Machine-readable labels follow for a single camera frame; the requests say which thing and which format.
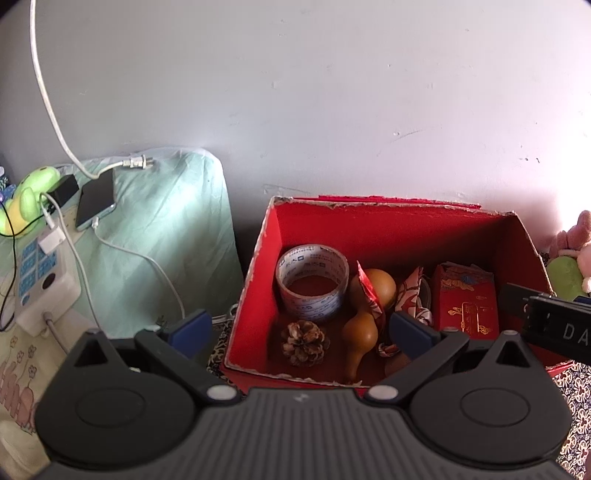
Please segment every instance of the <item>pine cone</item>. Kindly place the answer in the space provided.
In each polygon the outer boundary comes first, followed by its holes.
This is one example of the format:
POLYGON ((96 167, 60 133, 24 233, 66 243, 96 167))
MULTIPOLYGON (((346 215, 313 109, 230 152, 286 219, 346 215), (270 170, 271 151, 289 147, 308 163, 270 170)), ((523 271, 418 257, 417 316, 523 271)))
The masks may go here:
POLYGON ((307 320, 290 323, 282 332, 283 355, 296 367, 317 365, 324 360, 330 340, 318 325, 307 320))

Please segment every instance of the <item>black power adapter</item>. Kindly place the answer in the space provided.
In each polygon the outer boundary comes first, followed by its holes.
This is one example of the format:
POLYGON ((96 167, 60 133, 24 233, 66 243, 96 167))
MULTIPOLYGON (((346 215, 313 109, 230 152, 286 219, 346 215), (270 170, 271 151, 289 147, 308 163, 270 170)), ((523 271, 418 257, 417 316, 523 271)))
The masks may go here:
MULTIPOLYGON (((76 194, 78 190, 80 190, 78 182, 76 181, 74 175, 70 174, 60 178, 56 184, 51 187, 47 194, 51 196, 51 198, 53 198, 61 208, 76 194)), ((47 206, 47 210, 49 213, 53 213, 56 211, 56 208, 52 203, 50 203, 47 206)))

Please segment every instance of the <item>wall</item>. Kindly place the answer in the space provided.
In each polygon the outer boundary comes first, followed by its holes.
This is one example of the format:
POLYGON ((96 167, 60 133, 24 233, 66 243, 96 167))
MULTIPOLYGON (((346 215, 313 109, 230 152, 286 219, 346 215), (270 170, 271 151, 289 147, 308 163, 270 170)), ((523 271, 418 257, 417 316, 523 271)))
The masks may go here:
MULTIPOLYGON (((42 0, 41 66, 81 158, 220 157, 241 249, 272 194, 514 209, 538 245, 591 207, 583 0, 42 0)), ((28 2, 0 21, 0 151, 64 161, 33 77, 28 2)))

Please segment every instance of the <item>black floral cloth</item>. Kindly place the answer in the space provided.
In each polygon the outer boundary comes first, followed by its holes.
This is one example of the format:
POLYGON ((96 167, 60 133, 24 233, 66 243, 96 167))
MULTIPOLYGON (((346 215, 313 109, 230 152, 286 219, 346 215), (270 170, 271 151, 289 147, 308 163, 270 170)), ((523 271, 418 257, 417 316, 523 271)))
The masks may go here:
MULTIPOLYGON (((231 384, 219 367, 228 346, 232 322, 228 321, 217 327, 221 329, 221 333, 209 358, 207 370, 231 384)), ((585 460, 591 449, 591 368, 583 364, 574 364, 554 377, 554 382, 569 404, 573 416, 573 427, 556 461, 575 478, 583 480, 585 460)))

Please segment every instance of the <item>smartphone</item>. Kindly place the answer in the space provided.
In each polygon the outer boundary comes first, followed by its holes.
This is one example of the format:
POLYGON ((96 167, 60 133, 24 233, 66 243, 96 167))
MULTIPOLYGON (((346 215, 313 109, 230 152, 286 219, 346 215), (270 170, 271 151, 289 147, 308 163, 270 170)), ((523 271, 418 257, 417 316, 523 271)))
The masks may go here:
POLYGON ((113 175, 113 170, 107 170, 99 178, 82 187, 76 213, 76 230, 87 229, 93 218, 103 218, 115 210, 117 204, 113 175))

